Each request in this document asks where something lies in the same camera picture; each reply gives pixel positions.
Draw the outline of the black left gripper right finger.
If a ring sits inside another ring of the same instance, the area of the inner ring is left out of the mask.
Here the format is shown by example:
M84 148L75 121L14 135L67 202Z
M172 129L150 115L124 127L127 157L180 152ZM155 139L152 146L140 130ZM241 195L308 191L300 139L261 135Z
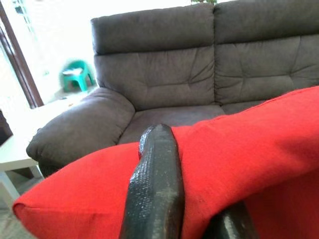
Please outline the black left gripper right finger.
M237 202L211 218L205 239L258 239L248 209L243 201Z

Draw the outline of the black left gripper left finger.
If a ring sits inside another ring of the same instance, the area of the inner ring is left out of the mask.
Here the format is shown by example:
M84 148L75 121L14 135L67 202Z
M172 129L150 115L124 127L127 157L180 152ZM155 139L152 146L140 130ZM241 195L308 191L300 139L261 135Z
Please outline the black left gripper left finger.
M185 195L177 142L166 124L149 127L139 142L130 178L121 239L178 239Z

